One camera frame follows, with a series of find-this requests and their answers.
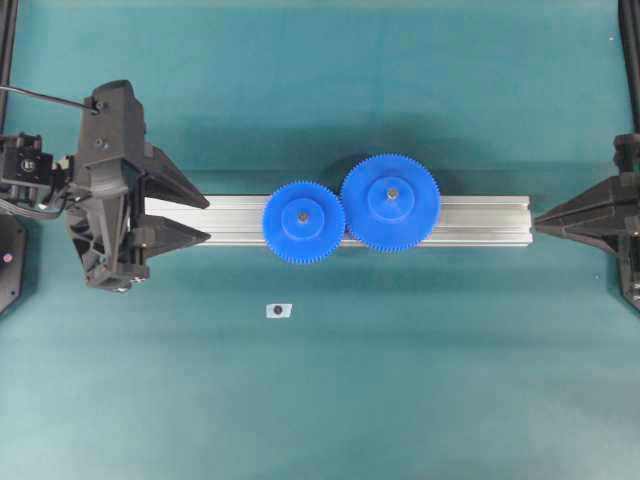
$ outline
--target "teal mat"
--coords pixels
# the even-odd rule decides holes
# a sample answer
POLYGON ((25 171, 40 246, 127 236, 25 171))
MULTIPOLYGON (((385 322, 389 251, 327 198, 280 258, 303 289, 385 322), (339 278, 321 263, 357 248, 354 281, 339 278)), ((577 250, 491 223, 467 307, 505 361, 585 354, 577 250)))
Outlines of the teal mat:
MULTIPOLYGON (((448 195, 541 213, 615 173, 631 130, 613 1, 23 2, 12 81, 132 81, 148 138, 207 193, 338 187, 411 155, 448 195)), ((12 96, 7 132, 75 151, 78 112, 12 96)), ((596 479, 640 470, 640 322, 613 259, 527 249, 265 249, 83 286, 62 221, 29 224, 0 321, 2 479, 596 479), (265 305, 292 303, 289 320, 265 305)))

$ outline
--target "blue gear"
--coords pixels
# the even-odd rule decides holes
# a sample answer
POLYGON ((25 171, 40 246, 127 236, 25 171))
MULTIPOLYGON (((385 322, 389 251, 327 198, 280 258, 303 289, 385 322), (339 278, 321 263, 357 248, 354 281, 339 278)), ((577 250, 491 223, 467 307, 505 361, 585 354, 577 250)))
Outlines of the blue gear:
POLYGON ((370 157, 344 179, 347 229, 383 252, 415 247, 438 223, 440 191, 429 171, 403 155, 370 157))
POLYGON ((338 198, 322 185, 295 182, 278 189, 262 217, 267 246, 289 263, 313 263, 331 254, 345 232, 338 198))

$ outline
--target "small metal part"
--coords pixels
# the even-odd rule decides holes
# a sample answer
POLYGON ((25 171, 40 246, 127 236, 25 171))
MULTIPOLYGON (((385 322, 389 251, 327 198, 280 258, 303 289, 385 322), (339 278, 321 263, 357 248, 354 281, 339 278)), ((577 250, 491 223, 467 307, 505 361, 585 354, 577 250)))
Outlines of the small metal part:
POLYGON ((391 187, 389 190, 387 190, 387 198, 389 200, 395 200, 396 198, 398 198, 398 189, 395 187, 391 187))
POLYGON ((25 158, 20 162, 20 168, 27 173, 31 173, 36 169, 36 162, 31 158, 25 158))
POLYGON ((293 311, 291 303, 272 303, 267 305, 267 318, 290 318, 293 311))

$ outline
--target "bolt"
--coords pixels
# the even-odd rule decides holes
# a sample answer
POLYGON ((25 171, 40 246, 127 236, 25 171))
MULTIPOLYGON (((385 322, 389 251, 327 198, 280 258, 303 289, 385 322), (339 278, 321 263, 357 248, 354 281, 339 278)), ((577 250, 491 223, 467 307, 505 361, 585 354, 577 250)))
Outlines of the bolt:
POLYGON ((396 198, 398 198, 398 189, 396 187, 391 187, 389 190, 387 190, 387 198, 389 200, 395 200, 396 198))
POLYGON ((30 158, 25 158, 21 163, 20 163, 20 168, 22 168, 23 171, 27 172, 27 173, 31 173, 36 169, 36 162, 33 161, 30 158))

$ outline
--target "black mount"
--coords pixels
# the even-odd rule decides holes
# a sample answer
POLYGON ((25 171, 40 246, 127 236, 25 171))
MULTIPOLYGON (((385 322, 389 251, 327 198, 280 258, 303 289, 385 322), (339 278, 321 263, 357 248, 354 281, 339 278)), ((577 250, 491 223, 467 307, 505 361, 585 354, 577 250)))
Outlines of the black mount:
POLYGON ((619 135, 614 146, 619 175, 536 218, 535 226, 614 255, 622 294, 640 309, 640 135, 619 135))

